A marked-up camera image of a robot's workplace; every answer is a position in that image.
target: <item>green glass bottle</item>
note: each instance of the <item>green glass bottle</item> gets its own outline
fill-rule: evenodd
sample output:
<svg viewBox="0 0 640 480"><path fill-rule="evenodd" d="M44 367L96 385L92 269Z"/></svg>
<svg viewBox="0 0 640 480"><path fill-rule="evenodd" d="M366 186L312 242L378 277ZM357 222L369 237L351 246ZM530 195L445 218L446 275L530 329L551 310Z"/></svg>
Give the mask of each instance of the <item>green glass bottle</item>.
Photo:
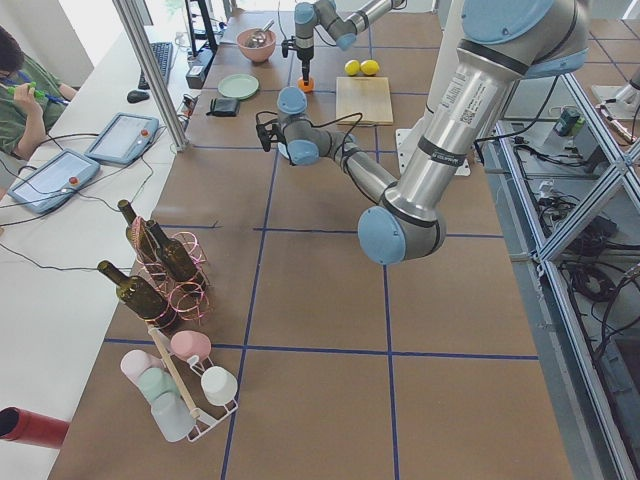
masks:
<svg viewBox="0 0 640 480"><path fill-rule="evenodd" d="M125 230L125 236L129 243L135 248L135 243L133 241L133 231L131 229L133 222L138 217L136 212L133 210L131 203L129 200L120 200L118 202L118 210L124 216L124 219L127 221L127 228ZM155 252L155 242L147 232L147 227L144 219L142 219L140 228L140 238L138 241L140 257L144 262L147 272L151 276L153 282L156 285L161 285L167 278L167 274L162 268L162 265L158 263L158 259L156 258Z"/></svg>
<svg viewBox="0 0 640 480"><path fill-rule="evenodd" d="M98 271L116 284L116 295L120 301L147 325L169 332L178 327L178 313L144 278L137 275L128 277L107 260L98 264Z"/></svg>
<svg viewBox="0 0 640 480"><path fill-rule="evenodd" d="M169 238L162 231L160 225L155 220L147 220L147 229L155 239L156 257L162 262L167 273L176 282L191 282L200 286L202 291L207 289L207 282L198 270L184 245L175 238ZM196 285L183 285L187 292L198 290Z"/></svg>

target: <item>green shirt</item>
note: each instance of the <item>green shirt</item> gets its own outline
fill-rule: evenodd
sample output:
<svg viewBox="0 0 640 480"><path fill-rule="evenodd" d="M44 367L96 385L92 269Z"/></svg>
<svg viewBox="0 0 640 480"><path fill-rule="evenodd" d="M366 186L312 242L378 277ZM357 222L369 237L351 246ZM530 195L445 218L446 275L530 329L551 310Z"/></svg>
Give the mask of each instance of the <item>green shirt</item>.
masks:
<svg viewBox="0 0 640 480"><path fill-rule="evenodd" d="M25 55L24 65L20 69L32 82L36 82L36 89L43 90L55 97L62 97L60 93L60 80L42 68L35 60ZM24 80L19 76L12 79L20 84ZM65 106L54 103L48 98L37 99L42 107L44 127L49 131L56 120L62 115ZM13 104L13 94L0 88L0 150L11 154L24 134L27 120L25 113Z"/></svg>

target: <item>keyboard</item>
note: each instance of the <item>keyboard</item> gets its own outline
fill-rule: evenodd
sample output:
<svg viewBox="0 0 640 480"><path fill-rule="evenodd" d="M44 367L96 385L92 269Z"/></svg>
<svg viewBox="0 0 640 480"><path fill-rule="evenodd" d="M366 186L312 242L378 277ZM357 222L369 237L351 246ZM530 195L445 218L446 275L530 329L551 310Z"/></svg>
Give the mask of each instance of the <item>keyboard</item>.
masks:
<svg viewBox="0 0 640 480"><path fill-rule="evenodd" d="M164 79L164 83L169 82L169 72L171 72L171 59L173 53L173 43L171 42L156 42L152 43L151 50L158 60L158 66L160 67L160 73ZM144 72L140 71L140 80L138 80L139 90L149 90L149 84L144 78Z"/></svg>

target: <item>bottle neck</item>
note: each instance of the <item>bottle neck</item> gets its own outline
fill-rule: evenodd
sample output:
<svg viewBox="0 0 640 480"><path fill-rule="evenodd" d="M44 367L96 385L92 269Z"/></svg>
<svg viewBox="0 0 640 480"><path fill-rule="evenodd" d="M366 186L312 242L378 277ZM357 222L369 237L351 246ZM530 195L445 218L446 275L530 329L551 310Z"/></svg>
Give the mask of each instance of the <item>bottle neck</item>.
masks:
<svg viewBox="0 0 640 480"><path fill-rule="evenodd" d="M124 216L124 219L127 221L127 225L131 226L137 215L133 210L131 203L129 203L129 200L120 200L118 202L118 210L120 210Z"/></svg>
<svg viewBox="0 0 640 480"><path fill-rule="evenodd" d="M169 237L167 237L162 228L160 228L158 222L155 220L147 220L145 225L160 247L165 247L170 243Z"/></svg>
<svg viewBox="0 0 640 480"><path fill-rule="evenodd" d="M98 264L98 271L111 280L116 285L126 282L129 277L118 270L115 265L107 260L103 260Z"/></svg>

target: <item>tablet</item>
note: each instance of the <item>tablet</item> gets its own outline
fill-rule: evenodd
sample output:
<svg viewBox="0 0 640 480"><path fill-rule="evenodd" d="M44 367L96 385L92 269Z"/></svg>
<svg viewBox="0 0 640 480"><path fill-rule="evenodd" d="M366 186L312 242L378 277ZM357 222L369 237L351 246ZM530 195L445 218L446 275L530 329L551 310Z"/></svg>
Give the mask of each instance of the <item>tablet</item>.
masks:
<svg viewBox="0 0 640 480"><path fill-rule="evenodd" d="M44 213L62 205L98 170L100 164L94 160L65 149L7 193L29 210Z"/></svg>
<svg viewBox="0 0 640 480"><path fill-rule="evenodd" d="M129 165L153 140L159 124L157 118L118 113L85 155L100 163Z"/></svg>

